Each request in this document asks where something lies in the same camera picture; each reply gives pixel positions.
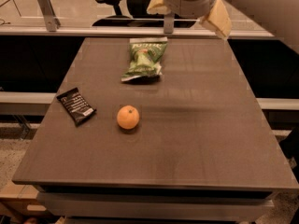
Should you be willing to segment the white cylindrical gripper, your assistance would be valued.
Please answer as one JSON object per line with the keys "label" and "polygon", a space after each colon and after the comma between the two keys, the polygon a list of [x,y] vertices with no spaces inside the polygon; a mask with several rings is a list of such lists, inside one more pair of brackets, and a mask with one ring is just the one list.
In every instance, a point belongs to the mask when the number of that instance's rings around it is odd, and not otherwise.
{"label": "white cylindrical gripper", "polygon": [[170,10],[186,19],[204,16],[200,24],[223,40],[231,33],[232,23],[222,0],[150,0],[147,7],[150,15],[167,15]]}

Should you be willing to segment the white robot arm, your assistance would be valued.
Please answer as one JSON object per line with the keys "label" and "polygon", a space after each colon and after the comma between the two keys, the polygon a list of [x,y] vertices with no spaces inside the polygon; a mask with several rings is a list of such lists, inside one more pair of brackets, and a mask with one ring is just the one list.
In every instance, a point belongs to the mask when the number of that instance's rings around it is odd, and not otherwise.
{"label": "white robot arm", "polygon": [[225,3],[254,20],[290,49],[299,52],[299,0],[150,0],[150,15],[175,13],[202,25],[225,39],[232,23]]}

